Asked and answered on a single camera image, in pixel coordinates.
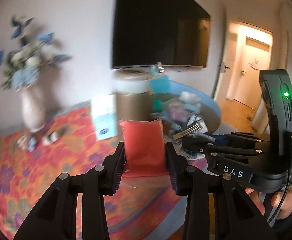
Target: metal screw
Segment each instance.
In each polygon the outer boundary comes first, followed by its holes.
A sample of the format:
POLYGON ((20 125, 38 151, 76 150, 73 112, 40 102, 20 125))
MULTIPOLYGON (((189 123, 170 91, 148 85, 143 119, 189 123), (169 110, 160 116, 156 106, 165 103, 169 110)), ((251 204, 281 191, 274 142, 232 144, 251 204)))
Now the metal screw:
POLYGON ((189 165, 186 167, 186 170, 189 172, 194 172, 196 170, 196 168, 194 166, 189 165))
POLYGON ((68 178, 68 174, 65 172, 59 175, 59 179, 66 179, 66 178, 68 178))
POLYGON ((104 166, 103 165, 97 165, 96 167, 95 167, 95 171, 103 171, 104 170, 104 166))
POLYGON ((228 174, 228 173, 224 173, 223 174, 223 178, 226 179, 226 180, 230 180, 231 179, 231 175, 228 174))

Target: doorway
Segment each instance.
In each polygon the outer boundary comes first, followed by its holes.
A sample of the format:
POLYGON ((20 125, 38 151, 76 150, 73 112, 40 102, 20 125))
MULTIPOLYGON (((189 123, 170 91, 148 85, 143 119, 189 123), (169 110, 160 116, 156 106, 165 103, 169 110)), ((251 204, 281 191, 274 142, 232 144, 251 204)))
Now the doorway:
POLYGON ((229 24, 224 69, 214 99, 222 120, 239 131, 254 132, 251 120, 261 102, 259 70, 270 68, 272 44, 272 33, 267 30, 241 22, 229 24))

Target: white vase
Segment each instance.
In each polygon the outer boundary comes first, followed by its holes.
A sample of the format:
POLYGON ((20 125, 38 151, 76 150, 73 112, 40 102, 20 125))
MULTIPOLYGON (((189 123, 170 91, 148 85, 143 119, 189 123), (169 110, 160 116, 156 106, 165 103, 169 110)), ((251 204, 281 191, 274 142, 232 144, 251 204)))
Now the white vase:
POLYGON ((36 97, 35 86, 22 88, 20 93, 23 122, 30 132, 38 132, 44 128, 46 116, 41 100, 36 97))

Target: floral tablecloth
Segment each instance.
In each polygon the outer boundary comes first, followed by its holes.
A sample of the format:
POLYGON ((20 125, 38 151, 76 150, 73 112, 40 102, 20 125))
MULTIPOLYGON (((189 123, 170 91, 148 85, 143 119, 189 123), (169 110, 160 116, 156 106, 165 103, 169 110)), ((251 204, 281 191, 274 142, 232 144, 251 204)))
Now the floral tablecloth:
MULTIPOLYGON (((0 138, 0 229, 8 239, 13 239, 27 214, 60 173, 68 172, 72 176, 86 173, 102 164, 118 144, 116 138, 96 141, 88 106, 51 119, 37 137, 40 139, 54 130, 62 130, 63 136, 48 147, 39 143, 33 152, 23 151, 16 145, 23 131, 0 138)), ((192 165, 204 169, 207 163, 201 159, 192 165)), ((105 196, 111 240, 145 238, 180 199, 171 187, 120 187, 114 196, 105 196)), ((76 234, 77 240, 81 240, 81 195, 76 234)))

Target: television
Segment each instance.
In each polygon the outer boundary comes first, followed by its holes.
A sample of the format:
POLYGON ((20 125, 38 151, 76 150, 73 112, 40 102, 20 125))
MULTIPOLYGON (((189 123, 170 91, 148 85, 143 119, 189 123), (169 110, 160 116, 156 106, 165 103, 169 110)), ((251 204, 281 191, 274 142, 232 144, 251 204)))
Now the television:
POLYGON ((117 0, 113 68, 206 67, 210 15, 194 0, 117 0))

